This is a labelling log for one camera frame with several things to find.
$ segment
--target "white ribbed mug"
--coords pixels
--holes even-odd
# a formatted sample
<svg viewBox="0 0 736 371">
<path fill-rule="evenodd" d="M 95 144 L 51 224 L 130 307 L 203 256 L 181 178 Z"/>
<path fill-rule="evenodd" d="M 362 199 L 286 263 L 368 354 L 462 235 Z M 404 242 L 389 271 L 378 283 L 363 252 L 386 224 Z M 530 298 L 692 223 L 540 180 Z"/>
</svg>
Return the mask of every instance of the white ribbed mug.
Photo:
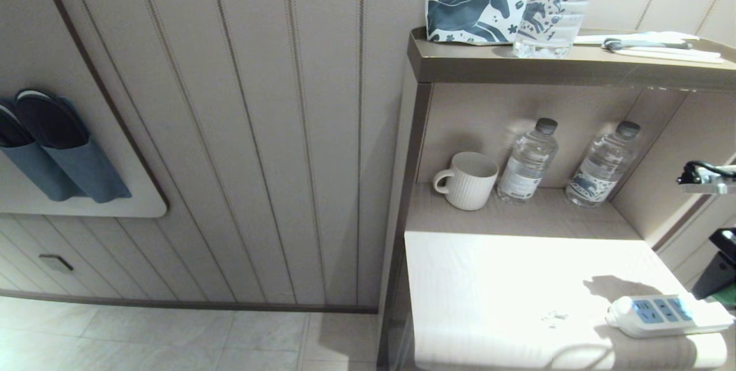
<svg viewBox="0 0 736 371">
<path fill-rule="evenodd" d="M 453 156 L 449 170 L 434 176 L 433 185 L 447 202 L 458 209 L 473 211 L 486 205 L 491 195 L 499 166 L 491 157 L 476 152 L 459 152 Z M 447 178 L 444 187 L 437 185 Z"/>
</svg>

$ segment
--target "tiled floor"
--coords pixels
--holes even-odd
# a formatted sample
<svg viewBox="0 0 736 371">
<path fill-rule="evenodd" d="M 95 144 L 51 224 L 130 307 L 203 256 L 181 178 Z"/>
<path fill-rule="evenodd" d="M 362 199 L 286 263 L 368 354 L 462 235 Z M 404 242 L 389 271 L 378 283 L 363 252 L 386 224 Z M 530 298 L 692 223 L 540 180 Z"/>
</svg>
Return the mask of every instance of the tiled floor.
<svg viewBox="0 0 736 371">
<path fill-rule="evenodd" d="M 0 297 L 1 371 L 374 371 L 375 315 Z"/>
</svg>

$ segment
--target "vertical striped wall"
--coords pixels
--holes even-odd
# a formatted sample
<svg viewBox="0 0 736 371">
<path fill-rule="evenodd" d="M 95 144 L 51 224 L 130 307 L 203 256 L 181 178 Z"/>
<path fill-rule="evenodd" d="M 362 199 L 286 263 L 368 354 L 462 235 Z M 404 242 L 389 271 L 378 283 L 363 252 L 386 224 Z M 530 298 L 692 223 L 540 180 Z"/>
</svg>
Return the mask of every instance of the vertical striped wall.
<svg viewBox="0 0 736 371">
<path fill-rule="evenodd" d="M 62 1 L 170 209 L 0 215 L 0 289 L 378 305 L 405 42 L 423 0 Z M 734 4 L 593 0 L 586 26 L 736 44 Z"/>
</svg>

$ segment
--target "plastic water bottle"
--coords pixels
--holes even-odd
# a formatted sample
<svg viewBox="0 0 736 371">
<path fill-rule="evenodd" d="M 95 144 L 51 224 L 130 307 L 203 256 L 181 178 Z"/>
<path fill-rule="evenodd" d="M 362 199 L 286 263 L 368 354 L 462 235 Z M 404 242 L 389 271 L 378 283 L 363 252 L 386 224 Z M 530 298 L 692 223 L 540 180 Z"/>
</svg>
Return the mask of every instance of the plastic water bottle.
<svg viewBox="0 0 736 371">
<path fill-rule="evenodd" d="M 513 53 L 520 58 L 562 59 L 583 24 L 588 0 L 528 0 Z"/>
<path fill-rule="evenodd" d="M 570 180 L 565 194 L 584 208 L 597 208 L 615 187 L 637 156 L 634 138 L 639 125 L 628 120 L 618 124 L 616 132 L 597 138 Z"/>
<path fill-rule="evenodd" d="M 524 133 L 513 144 L 504 176 L 496 193 L 507 203 L 524 204 L 534 195 L 542 177 L 557 154 L 557 140 L 552 136 L 557 121 L 537 120 L 533 131 Z"/>
</svg>

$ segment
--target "horse-patterned pouch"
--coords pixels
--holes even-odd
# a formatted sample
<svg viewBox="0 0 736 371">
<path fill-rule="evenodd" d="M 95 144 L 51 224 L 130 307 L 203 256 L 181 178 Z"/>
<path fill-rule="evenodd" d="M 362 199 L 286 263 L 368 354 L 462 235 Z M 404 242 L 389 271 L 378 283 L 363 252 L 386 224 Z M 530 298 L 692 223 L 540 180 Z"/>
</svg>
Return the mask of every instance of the horse-patterned pouch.
<svg viewBox="0 0 736 371">
<path fill-rule="evenodd" d="M 427 39 L 513 43 L 526 0 L 427 0 Z"/>
</svg>

